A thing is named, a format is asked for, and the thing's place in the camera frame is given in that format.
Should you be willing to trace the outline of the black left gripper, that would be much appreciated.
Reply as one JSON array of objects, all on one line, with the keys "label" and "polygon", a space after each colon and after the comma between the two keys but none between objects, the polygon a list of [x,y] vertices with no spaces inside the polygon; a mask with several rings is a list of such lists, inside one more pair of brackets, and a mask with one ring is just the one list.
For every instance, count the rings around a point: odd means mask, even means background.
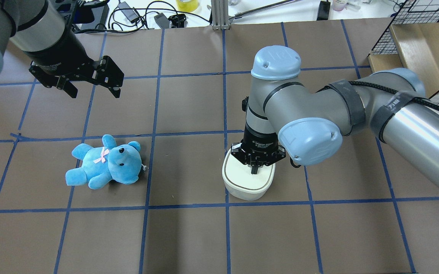
[{"label": "black left gripper", "polygon": [[113,97],[120,98],[124,73],[110,56],[94,61],[78,48],[29,52],[29,57],[30,73],[46,88],[56,87],[75,99],[78,89],[71,81],[86,81],[108,88]]}]

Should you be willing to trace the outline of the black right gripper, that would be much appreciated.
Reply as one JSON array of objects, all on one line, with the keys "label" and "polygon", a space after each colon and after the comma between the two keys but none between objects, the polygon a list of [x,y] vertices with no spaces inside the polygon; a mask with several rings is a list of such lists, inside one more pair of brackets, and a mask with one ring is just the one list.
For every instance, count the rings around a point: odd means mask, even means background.
[{"label": "black right gripper", "polygon": [[256,175],[259,167],[284,159],[286,150],[279,145],[275,132],[257,132],[246,127],[241,142],[231,145],[231,154],[240,163],[251,166],[251,174]]}]

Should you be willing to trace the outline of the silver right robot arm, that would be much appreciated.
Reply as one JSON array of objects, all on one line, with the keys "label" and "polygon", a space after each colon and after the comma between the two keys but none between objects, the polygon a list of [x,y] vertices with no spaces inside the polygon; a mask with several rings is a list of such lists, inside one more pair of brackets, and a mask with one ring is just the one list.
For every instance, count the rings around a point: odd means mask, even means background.
[{"label": "silver right robot arm", "polygon": [[227,151],[222,177],[227,191],[255,201],[273,182],[275,163],[294,167],[333,156],[344,136],[369,128],[439,188],[439,105],[407,68],[360,80],[338,80],[316,93],[300,83],[301,58],[286,46],[262,48],[243,100],[244,136]]}]

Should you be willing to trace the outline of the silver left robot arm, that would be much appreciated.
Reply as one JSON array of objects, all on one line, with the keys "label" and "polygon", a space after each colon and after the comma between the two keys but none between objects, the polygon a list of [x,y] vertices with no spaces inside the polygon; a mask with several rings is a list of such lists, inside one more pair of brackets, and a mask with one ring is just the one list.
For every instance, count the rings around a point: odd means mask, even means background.
[{"label": "silver left robot arm", "polygon": [[46,88],[77,97],[74,81],[107,88],[119,98],[124,73],[109,56],[94,61],[72,31],[75,11],[65,20],[51,0],[0,0],[0,74],[7,44],[31,60],[30,73]]}]

